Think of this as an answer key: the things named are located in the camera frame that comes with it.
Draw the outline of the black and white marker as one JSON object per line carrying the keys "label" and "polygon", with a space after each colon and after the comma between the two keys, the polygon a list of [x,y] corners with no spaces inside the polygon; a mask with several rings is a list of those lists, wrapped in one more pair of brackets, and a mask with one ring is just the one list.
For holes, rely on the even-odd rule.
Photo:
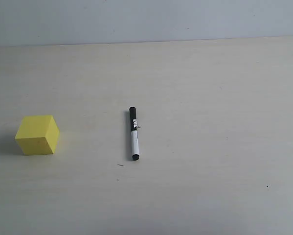
{"label": "black and white marker", "polygon": [[130,128],[131,128],[131,152],[132,159],[134,161],[139,160],[139,144],[138,144],[138,134],[137,134],[137,117],[136,117],[136,107],[129,108],[130,114]]}

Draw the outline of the yellow foam cube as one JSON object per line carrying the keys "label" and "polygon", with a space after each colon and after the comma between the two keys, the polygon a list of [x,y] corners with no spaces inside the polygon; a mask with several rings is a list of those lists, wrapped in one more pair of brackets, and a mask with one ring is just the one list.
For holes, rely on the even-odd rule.
{"label": "yellow foam cube", "polygon": [[52,115],[23,117],[15,141],[25,155],[54,154],[60,130]]}

